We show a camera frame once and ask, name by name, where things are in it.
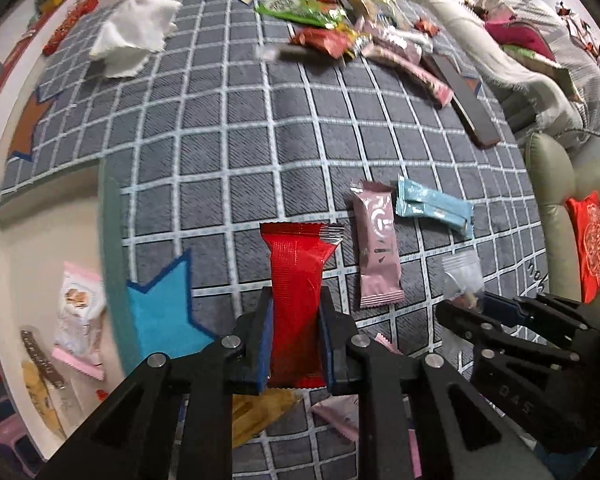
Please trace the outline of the dark red pillow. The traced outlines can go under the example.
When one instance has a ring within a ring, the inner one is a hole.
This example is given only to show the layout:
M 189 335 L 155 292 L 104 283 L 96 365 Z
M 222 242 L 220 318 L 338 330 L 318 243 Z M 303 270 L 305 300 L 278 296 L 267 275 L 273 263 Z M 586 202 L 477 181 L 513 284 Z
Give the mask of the dark red pillow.
M 552 48 L 531 23 L 523 20 L 487 21 L 484 28 L 516 60 L 556 64 Z

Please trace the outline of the grey checkered blanket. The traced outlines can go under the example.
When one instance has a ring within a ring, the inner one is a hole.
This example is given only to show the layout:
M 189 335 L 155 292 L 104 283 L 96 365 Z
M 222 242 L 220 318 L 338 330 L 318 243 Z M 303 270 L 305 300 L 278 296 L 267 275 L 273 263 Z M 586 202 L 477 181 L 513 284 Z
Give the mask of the grey checkered blanket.
M 344 239 L 325 266 L 335 306 L 407 354 L 442 350 L 436 321 L 442 260 L 474 250 L 490 292 L 538 292 L 546 268 L 532 185 L 501 107 L 478 93 L 501 140 L 480 150 L 450 106 L 388 68 L 263 62 L 257 47 L 287 40 L 289 24 L 235 0 L 181 3 L 176 33 L 130 80 L 107 80 L 87 58 L 106 11 L 88 14 L 42 73 L 52 108 L 33 131 L 30 160 L 11 159 L 2 197 L 95 158 L 117 182 L 125 269 L 148 283 L 192 255 L 192 298 L 225 332 L 268 282 L 265 221 L 336 221 Z M 351 188 L 401 176 L 467 200 L 475 235 L 401 219 L 404 299 L 362 308 Z

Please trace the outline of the pale pink biscuit packet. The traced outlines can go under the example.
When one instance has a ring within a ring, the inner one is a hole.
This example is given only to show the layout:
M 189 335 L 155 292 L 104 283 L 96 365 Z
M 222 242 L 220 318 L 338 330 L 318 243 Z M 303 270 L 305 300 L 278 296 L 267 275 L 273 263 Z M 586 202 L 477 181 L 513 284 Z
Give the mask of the pale pink biscuit packet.
M 52 357 L 100 382 L 105 379 L 100 353 L 105 307 L 102 277 L 65 261 Z

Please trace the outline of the red snack bar wrapper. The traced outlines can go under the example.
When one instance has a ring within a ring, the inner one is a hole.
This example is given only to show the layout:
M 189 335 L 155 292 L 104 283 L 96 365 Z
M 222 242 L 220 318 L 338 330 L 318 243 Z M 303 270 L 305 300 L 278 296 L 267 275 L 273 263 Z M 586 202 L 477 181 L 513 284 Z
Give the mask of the red snack bar wrapper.
M 313 389 L 325 385 L 318 337 L 324 265 L 343 239 L 339 223 L 260 225 L 270 251 L 273 341 L 270 385 Z

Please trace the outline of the clear plastic snack bag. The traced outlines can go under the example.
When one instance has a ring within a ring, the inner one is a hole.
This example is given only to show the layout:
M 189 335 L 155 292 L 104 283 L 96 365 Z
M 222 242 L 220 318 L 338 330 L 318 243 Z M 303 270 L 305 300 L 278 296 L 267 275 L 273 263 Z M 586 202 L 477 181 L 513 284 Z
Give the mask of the clear plastic snack bag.
M 466 309 L 480 311 L 484 296 L 484 279 L 480 258 L 475 249 L 462 250 L 442 258 L 443 296 Z

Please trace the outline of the red cushion on sofa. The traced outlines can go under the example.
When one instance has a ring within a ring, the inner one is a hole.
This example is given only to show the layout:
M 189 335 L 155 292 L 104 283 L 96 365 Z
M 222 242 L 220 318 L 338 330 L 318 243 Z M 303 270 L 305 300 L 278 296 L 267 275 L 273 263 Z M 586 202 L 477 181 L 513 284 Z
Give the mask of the red cushion on sofa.
M 600 192 L 568 198 L 566 207 L 576 237 L 581 297 L 590 304 L 600 292 Z

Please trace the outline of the white grey throw blanket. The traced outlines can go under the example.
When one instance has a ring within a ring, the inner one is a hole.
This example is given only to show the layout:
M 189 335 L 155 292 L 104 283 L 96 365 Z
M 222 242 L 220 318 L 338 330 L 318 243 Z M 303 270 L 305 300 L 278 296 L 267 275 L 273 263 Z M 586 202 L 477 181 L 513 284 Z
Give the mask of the white grey throw blanket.
M 501 103 L 518 140 L 539 131 L 575 152 L 600 126 L 600 68 L 581 24 L 542 0 L 408 0 L 428 10 Z

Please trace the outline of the long pink snack bar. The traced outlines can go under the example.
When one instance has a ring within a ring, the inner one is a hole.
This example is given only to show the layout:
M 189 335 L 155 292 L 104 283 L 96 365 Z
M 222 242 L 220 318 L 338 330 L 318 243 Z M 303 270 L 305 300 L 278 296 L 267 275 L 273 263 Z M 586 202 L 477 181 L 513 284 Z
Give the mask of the long pink snack bar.
M 454 99 L 454 91 L 447 84 L 401 55 L 377 44 L 368 44 L 363 48 L 362 55 L 375 63 L 400 70 L 420 84 L 440 107 L 448 106 Z

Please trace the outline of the white tissue cloth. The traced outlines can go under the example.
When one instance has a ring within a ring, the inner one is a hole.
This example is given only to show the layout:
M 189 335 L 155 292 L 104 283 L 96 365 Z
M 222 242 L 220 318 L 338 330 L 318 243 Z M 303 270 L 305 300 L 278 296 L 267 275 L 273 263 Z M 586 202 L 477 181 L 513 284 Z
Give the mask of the white tissue cloth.
M 174 18 L 182 4 L 176 0 L 125 0 L 100 26 L 90 51 L 102 62 L 108 79 L 135 77 L 149 55 L 164 51 L 166 38 L 178 30 Z

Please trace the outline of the red snack packet in pile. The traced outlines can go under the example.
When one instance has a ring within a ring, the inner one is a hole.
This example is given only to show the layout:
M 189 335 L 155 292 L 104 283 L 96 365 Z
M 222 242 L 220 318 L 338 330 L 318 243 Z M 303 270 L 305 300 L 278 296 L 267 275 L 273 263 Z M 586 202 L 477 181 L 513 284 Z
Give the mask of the red snack packet in pile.
M 350 28 L 302 28 L 289 39 L 292 46 L 321 52 L 334 60 L 356 58 L 360 48 L 356 44 L 358 34 Z

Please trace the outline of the yellow snack packet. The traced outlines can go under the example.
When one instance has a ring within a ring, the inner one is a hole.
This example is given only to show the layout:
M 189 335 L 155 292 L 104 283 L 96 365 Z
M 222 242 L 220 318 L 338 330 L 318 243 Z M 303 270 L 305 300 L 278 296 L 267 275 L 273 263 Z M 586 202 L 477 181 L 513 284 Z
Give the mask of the yellow snack packet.
M 260 434 L 291 410 L 299 401 L 290 389 L 266 389 L 260 396 L 234 394 L 232 448 L 238 448 Z

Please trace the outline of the white storage box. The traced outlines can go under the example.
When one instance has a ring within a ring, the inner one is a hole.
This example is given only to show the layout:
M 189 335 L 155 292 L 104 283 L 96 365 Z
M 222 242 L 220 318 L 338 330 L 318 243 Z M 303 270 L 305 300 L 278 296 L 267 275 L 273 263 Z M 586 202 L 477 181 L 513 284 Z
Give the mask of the white storage box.
M 99 163 L 84 162 L 0 203 L 0 371 L 30 439 L 50 458 L 65 438 L 44 424 L 24 382 L 22 330 L 53 349 L 64 265 L 102 272 Z

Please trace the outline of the dark red smartphone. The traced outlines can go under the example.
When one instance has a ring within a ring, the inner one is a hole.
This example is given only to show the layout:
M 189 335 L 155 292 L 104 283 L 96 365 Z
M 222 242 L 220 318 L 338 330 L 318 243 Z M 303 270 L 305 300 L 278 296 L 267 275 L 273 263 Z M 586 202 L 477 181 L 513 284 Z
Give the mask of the dark red smartphone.
M 498 129 L 495 128 L 486 108 L 476 97 L 475 91 L 469 87 L 451 61 L 444 55 L 425 54 L 422 62 L 427 70 L 453 90 L 452 107 L 471 142 L 482 150 L 493 148 L 498 144 L 501 141 Z

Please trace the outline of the light blue snack bar wrapper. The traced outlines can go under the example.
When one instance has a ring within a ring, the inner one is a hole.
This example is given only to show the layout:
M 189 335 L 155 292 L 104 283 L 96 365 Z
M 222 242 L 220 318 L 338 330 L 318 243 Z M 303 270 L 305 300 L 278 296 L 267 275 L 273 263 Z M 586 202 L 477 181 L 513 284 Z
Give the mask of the light blue snack bar wrapper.
M 474 207 L 411 179 L 399 177 L 394 212 L 402 218 L 427 218 L 444 223 L 465 240 L 475 236 Z

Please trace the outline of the pink snack bar wrapper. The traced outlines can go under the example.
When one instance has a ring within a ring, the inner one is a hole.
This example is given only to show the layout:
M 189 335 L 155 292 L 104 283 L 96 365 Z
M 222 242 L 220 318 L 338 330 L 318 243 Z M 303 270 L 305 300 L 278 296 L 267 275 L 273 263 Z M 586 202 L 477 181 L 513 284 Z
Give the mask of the pink snack bar wrapper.
M 360 181 L 351 186 L 360 260 L 360 306 L 396 304 L 404 299 L 402 268 L 394 228 L 392 188 Z

